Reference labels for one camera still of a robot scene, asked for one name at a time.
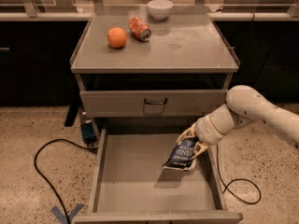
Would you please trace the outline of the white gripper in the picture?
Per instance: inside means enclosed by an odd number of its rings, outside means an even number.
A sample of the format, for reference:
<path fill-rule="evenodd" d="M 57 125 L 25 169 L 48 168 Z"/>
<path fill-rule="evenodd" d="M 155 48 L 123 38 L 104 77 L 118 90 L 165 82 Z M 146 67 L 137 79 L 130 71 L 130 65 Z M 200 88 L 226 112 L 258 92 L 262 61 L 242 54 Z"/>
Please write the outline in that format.
<path fill-rule="evenodd" d="M 196 142 L 193 148 L 192 160 L 194 160 L 209 149 L 208 144 L 218 144 L 226 134 L 240 128 L 243 124 L 244 120 L 239 115 L 227 105 L 222 105 L 187 128 L 178 137 L 176 143 L 180 144 L 183 140 L 197 135 L 201 142 Z"/>

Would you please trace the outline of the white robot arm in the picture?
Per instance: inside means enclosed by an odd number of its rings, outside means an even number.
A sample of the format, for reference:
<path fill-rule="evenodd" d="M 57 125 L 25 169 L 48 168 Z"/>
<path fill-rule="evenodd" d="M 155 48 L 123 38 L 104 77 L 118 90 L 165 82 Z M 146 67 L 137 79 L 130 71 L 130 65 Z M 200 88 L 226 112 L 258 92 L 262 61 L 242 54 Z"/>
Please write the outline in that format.
<path fill-rule="evenodd" d="M 297 114 L 273 105 L 252 87 L 238 85 L 227 91 L 223 105 L 185 130 L 178 138 L 177 146 L 181 145 L 183 139 L 196 136 L 199 150 L 192 151 L 194 159 L 212 145 L 218 144 L 225 135 L 251 121 L 261 122 L 274 129 L 295 147 L 299 144 Z"/>

